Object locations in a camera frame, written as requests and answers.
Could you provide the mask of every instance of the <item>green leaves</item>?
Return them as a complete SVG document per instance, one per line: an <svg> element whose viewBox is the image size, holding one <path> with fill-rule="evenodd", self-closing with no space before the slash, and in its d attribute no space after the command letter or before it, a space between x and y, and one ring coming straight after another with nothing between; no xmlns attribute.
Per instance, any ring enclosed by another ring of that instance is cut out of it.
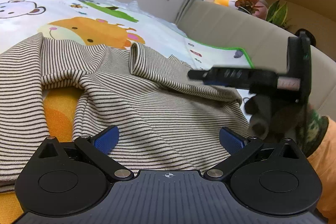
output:
<svg viewBox="0 0 336 224"><path fill-rule="evenodd" d="M285 3L284 5L281 6L280 9L278 9L275 12L272 23L278 27L283 26L283 24L286 21L287 14L288 14L288 6L287 3Z"/></svg>
<svg viewBox="0 0 336 224"><path fill-rule="evenodd" d="M269 7L266 21L283 28L287 19L287 14L287 2L280 7L280 0L278 0Z"/></svg>
<svg viewBox="0 0 336 224"><path fill-rule="evenodd" d="M271 22L271 20L273 19L274 14L275 14L275 12L279 9L279 2L280 2L280 0L274 2L268 8L268 13L267 13L266 21Z"/></svg>

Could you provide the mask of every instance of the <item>striped shirt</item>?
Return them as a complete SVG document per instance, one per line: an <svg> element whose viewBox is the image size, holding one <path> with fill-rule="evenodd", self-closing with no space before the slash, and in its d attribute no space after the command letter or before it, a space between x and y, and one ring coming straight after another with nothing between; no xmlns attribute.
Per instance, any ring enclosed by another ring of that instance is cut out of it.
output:
<svg viewBox="0 0 336 224"><path fill-rule="evenodd" d="M190 67L140 43L131 50L83 46L34 35L0 55L0 192L49 136L42 90L74 86L73 138L110 125L120 131L110 156L133 170L201 172L228 153L218 133L227 126L246 136L241 97L232 88L187 77Z"/></svg>

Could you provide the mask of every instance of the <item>hand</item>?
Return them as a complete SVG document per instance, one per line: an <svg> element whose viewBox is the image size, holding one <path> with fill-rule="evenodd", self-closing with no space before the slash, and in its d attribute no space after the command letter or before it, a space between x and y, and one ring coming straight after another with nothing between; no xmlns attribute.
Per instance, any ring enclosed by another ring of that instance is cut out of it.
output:
<svg viewBox="0 0 336 224"><path fill-rule="evenodd" d="M250 135L272 143L292 138L307 157L320 145L329 124L329 119L321 117L310 105L305 112L305 105L263 95L248 100L245 111L252 115Z"/></svg>

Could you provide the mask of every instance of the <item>orange sleeve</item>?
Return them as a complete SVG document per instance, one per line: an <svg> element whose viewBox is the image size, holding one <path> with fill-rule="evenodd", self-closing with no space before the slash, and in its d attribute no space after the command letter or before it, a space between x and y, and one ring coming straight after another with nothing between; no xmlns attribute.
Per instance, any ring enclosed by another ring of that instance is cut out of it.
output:
<svg viewBox="0 0 336 224"><path fill-rule="evenodd" d="M317 209L329 219L329 223L336 223L336 123L329 118L329 126L322 143L316 151L308 157L322 182L322 196Z"/></svg>

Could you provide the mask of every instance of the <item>sofa backrest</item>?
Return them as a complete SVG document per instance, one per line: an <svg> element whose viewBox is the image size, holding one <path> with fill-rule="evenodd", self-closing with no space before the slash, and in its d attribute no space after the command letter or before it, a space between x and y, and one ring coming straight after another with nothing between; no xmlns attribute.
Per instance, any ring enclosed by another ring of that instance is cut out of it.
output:
<svg viewBox="0 0 336 224"><path fill-rule="evenodd" d="M178 27L188 37L217 47L242 47L255 67L286 72L287 40L293 34L229 7L196 0ZM311 47L310 103L320 114L336 119L336 62Z"/></svg>

